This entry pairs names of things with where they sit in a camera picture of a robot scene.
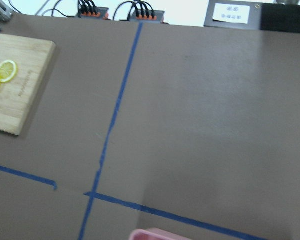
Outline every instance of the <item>white label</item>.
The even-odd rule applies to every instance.
[[[212,19],[215,21],[248,24],[250,6],[216,3]]]

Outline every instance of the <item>blue line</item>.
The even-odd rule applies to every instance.
[[[121,84],[121,89],[120,89],[118,98],[116,100],[114,112],[113,112],[111,123],[110,123],[110,126],[109,126],[109,130],[108,130],[108,133],[106,135],[105,142],[104,142],[104,145],[103,145],[102,154],[101,154],[101,157],[100,157],[100,160],[99,160],[100,168],[96,172],[93,187],[92,187],[92,190],[91,190],[91,192],[93,192],[93,193],[95,193],[98,189],[99,180],[100,180],[101,173],[102,173],[104,163],[105,163],[105,160],[106,160],[106,156],[107,156],[107,150],[108,150],[108,143],[109,143],[110,134],[111,134],[111,132],[112,132],[112,130],[113,130],[115,124],[116,124],[118,112],[120,110],[120,105],[121,105],[121,102],[122,102],[122,98],[123,98],[124,93],[125,93],[129,73],[130,73],[130,70],[131,70],[132,63],[134,61],[134,57],[135,57],[135,53],[136,53],[136,50],[137,50],[137,46],[138,46],[138,42],[139,42],[139,38],[140,38],[140,35],[141,35],[142,28],[143,28],[143,23],[140,23],[139,26],[138,26],[138,29],[136,31],[136,34],[135,34],[135,38],[134,38],[134,42],[133,42],[132,49],[131,49],[131,52],[130,52],[128,64],[126,66],[123,81],[122,81],[122,84]],[[87,209],[85,211],[84,218],[83,218],[83,223],[82,223],[79,238],[78,238],[79,240],[82,240],[85,236],[86,226],[87,226],[87,222],[88,222],[93,204],[94,204],[94,198],[91,196],[90,199],[89,199],[88,205],[87,205]]]
[[[34,181],[37,181],[39,183],[51,185],[51,186],[53,186],[54,190],[57,190],[57,188],[58,188],[57,183],[55,181],[49,180],[47,178],[31,175],[29,173],[25,173],[25,172],[22,172],[22,171],[13,170],[11,168],[7,168],[7,167],[4,167],[4,166],[0,166],[0,171],[8,173],[8,174],[13,174],[13,175],[16,175],[16,176],[19,176],[19,177],[22,177],[22,178],[34,180]]]
[[[158,209],[155,209],[155,208],[143,206],[143,205],[136,204],[136,203],[133,203],[133,202],[122,201],[120,199],[117,199],[117,198],[114,198],[114,197],[111,197],[111,196],[107,196],[107,195],[103,195],[103,194],[100,194],[100,193],[96,193],[96,192],[87,192],[84,195],[90,196],[90,198],[93,197],[95,199],[103,200],[103,201],[113,203],[113,204],[118,204],[118,205],[130,208],[130,209],[135,209],[135,210],[138,210],[138,211],[141,211],[141,212],[145,212],[145,213],[156,215],[156,216],[163,217],[163,218],[166,218],[166,219],[174,220],[174,221],[177,221],[177,222],[180,222],[180,223],[192,225],[192,226],[195,226],[195,227],[198,227],[198,228],[201,228],[201,229],[207,229],[207,230],[210,230],[210,231],[213,231],[213,232],[216,232],[216,233],[220,233],[220,234],[223,234],[223,235],[235,237],[235,238],[238,238],[238,239],[243,239],[243,240],[266,240],[264,238],[260,238],[260,237],[257,237],[257,236],[252,236],[252,235],[245,234],[245,233],[242,233],[242,232],[239,232],[239,231],[235,231],[235,230],[227,229],[227,228],[224,228],[224,227],[212,225],[212,224],[209,224],[209,223],[197,221],[197,220],[194,220],[194,219],[191,219],[191,218],[178,216],[178,215],[175,215],[173,213],[169,213],[169,212],[166,212],[166,211],[161,211],[161,210],[158,210]]]

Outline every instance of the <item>wooden cutting board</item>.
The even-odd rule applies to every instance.
[[[0,63],[13,60],[18,73],[0,85],[0,130],[19,135],[36,97],[55,44],[52,41],[0,34]]]

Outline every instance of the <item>white background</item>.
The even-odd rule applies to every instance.
[[[11,0],[12,4],[20,10],[23,14],[34,15],[46,0]],[[113,19],[113,14],[118,5],[126,0],[94,0],[98,7],[109,8],[109,18]],[[45,10],[53,8],[57,0],[49,0],[45,8],[39,13],[42,14]],[[209,0],[146,0],[155,10],[165,11],[164,21],[171,25],[183,26],[196,26],[203,27]],[[260,2],[260,3],[273,3],[274,0],[246,0],[244,2]],[[68,16],[77,14],[78,0],[62,0],[57,6],[57,9]],[[131,4],[126,4],[121,7],[115,17],[115,20],[127,19],[128,12]],[[54,16],[62,17],[59,13],[55,12]]]

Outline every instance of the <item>pink object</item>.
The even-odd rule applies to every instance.
[[[158,228],[151,228],[147,230],[136,229],[134,230],[129,240],[190,240],[171,232],[163,231]]]

